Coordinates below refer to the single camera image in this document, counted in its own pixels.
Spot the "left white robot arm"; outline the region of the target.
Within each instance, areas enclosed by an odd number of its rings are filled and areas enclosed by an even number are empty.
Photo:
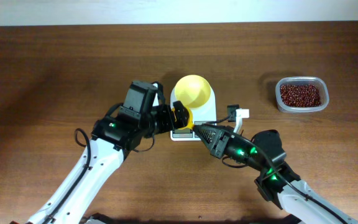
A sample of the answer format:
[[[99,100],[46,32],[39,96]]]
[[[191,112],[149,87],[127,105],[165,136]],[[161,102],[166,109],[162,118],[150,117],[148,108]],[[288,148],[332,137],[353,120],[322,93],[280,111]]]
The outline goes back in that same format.
[[[78,162],[29,223],[79,223],[105,181],[137,151],[143,138],[187,127],[192,113],[182,102],[165,102],[158,82],[133,81],[122,103],[110,107],[95,122],[90,135],[82,129],[85,143]]]

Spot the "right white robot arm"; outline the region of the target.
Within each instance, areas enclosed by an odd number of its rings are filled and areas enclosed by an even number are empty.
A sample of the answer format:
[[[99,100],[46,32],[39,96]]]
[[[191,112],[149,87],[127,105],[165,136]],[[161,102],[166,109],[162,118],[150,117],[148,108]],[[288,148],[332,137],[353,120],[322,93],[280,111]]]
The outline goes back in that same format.
[[[210,154],[232,159],[238,168],[260,172],[254,180],[259,194],[302,223],[358,223],[317,194],[285,162],[287,156],[278,131],[261,131],[246,139],[230,126],[201,124],[193,127]]]

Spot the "yellow measuring scoop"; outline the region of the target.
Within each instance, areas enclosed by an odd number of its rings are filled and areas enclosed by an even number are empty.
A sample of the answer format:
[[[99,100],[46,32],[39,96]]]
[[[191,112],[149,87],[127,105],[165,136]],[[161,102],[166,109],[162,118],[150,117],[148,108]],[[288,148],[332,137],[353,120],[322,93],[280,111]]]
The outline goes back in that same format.
[[[189,108],[186,107],[186,109],[189,112],[189,120],[188,120],[188,125],[185,128],[175,128],[174,129],[193,129],[194,123],[193,123],[193,114],[191,112],[191,110]]]

